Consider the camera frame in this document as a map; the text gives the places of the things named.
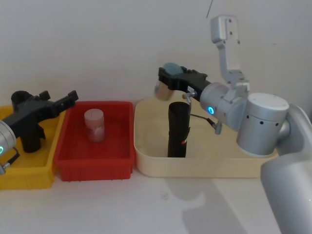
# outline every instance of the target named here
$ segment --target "red tray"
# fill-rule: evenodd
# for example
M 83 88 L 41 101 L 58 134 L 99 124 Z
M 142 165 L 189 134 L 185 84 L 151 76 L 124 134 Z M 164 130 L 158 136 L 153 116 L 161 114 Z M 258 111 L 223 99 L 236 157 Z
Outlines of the red tray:
M 104 112 L 104 141 L 88 140 L 84 113 Z M 135 160 L 133 105 L 124 101 L 82 101 L 66 112 L 54 162 L 63 181 L 129 179 Z

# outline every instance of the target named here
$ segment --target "pink lid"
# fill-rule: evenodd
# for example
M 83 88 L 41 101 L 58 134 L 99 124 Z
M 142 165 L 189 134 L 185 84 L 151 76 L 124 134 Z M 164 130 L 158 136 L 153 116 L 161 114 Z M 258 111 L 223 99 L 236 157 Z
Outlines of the pink lid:
M 84 122 L 89 127 L 97 127 L 104 123 L 104 113 L 100 109 L 90 109 L 84 113 Z

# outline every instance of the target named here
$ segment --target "beige tray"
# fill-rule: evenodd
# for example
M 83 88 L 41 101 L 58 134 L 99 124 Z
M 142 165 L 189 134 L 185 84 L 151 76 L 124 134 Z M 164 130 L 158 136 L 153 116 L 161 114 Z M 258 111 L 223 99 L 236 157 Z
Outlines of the beige tray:
M 173 101 L 183 101 L 181 96 L 181 92 L 176 92 L 168 102 L 151 98 L 136 105 L 134 141 L 138 169 L 154 177 L 259 177 L 261 165 L 276 152 L 268 158 L 252 158 L 237 146 L 236 132 L 223 125 L 221 135 L 215 135 L 207 121 L 196 117 L 191 117 L 186 157 L 167 157 L 168 106 Z M 192 102 L 192 113 L 208 117 L 196 100 Z

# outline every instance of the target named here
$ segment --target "white wall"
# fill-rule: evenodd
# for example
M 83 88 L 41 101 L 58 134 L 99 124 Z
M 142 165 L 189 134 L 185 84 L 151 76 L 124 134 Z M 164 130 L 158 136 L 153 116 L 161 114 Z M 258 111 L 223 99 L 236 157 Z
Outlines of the white wall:
M 2 0 L 0 104 L 16 90 L 57 99 L 136 101 L 172 61 L 221 80 L 210 0 Z M 312 111 L 312 1 L 214 0 L 209 19 L 239 18 L 242 68 L 253 92 Z

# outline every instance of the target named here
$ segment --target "black cylinder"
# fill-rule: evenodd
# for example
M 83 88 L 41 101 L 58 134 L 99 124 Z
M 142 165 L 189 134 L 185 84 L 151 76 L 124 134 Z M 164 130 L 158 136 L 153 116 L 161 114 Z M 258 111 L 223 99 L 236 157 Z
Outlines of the black cylinder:
M 14 112 L 19 110 L 19 105 L 33 96 L 26 91 L 16 91 L 11 96 L 11 101 L 13 105 Z M 43 129 L 37 125 L 33 130 L 20 136 L 21 143 L 23 145 L 23 150 L 26 153 L 33 153 L 41 148 L 40 138 L 45 138 Z
M 169 105 L 168 157 L 185 157 L 190 132 L 190 106 L 181 101 Z

